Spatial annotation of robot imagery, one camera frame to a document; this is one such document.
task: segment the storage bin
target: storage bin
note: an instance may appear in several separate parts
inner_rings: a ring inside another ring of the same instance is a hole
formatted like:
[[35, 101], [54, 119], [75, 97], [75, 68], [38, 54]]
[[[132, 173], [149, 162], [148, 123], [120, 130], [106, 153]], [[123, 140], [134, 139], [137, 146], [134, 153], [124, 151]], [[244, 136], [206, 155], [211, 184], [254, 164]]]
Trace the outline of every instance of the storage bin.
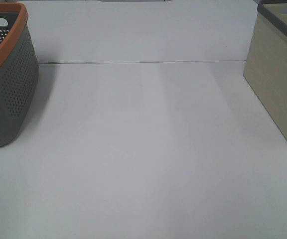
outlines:
[[244, 77], [287, 140], [287, 0], [262, 0]]
[[18, 134], [34, 95], [39, 67], [20, 3], [0, 3], [0, 146]]

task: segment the white table surface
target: white table surface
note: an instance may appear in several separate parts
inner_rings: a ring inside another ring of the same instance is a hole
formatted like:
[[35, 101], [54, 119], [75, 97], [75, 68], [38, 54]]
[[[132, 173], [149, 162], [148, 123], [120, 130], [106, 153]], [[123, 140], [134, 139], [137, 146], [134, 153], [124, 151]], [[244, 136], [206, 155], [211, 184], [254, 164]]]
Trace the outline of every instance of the white table surface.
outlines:
[[39, 62], [246, 60], [252, 0], [22, 1]]
[[244, 64], [41, 65], [0, 239], [287, 239], [287, 142]]

